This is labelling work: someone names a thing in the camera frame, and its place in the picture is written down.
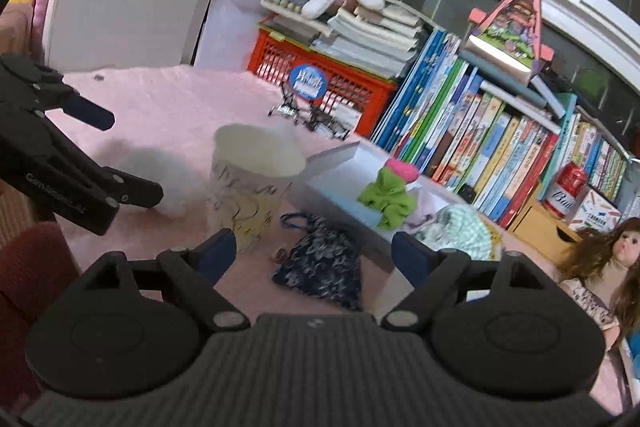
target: blue circular sticker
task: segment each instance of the blue circular sticker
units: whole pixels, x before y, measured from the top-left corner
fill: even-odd
[[[317,100],[326,93],[328,83],[318,68],[304,64],[291,70],[289,83],[293,91],[305,100]]]

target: green cloth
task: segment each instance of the green cloth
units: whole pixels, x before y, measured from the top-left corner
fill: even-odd
[[[382,212],[378,226],[385,230],[399,228],[418,204],[414,196],[406,193],[406,182],[387,167],[378,171],[376,181],[367,185],[357,200]]]

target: pink pom-pom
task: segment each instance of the pink pom-pom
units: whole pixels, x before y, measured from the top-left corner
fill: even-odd
[[[418,168],[415,165],[401,162],[395,158],[389,158],[385,162],[385,167],[394,174],[400,176],[407,183],[413,183],[418,179],[418,177],[420,177],[420,171],[418,171]]]

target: doll hair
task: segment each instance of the doll hair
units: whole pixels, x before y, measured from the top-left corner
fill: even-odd
[[[564,276],[581,281],[592,276],[600,277],[613,257],[614,243],[627,231],[640,232],[640,219],[631,217],[607,233],[583,229],[579,232],[582,241],[575,244],[569,257],[559,267]],[[629,269],[612,311],[620,321],[617,344],[632,331],[640,329],[640,258]]]

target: doll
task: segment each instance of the doll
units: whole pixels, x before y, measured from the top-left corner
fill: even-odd
[[[583,230],[561,264],[560,286],[596,321],[607,350],[640,327],[640,219],[608,233]]]

